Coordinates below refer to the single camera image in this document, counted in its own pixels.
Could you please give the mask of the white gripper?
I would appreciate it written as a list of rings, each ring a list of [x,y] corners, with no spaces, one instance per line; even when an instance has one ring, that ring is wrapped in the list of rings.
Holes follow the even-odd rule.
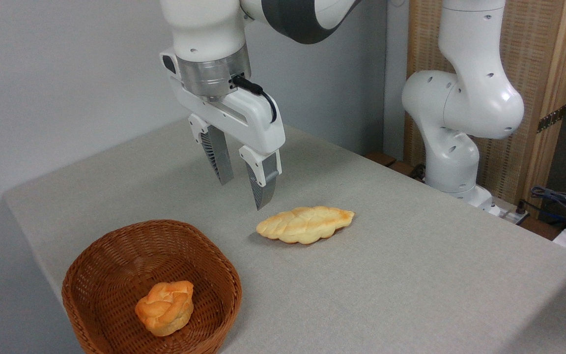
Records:
[[[193,113],[188,118],[193,137],[202,146],[220,184],[234,179],[225,133],[245,144],[239,153],[260,210],[272,200],[282,172],[278,149],[285,143],[285,132],[281,117],[272,121],[269,101],[243,88],[215,101],[196,96],[183,87],[173,49],[161,52],[160,60],[177,100]]]

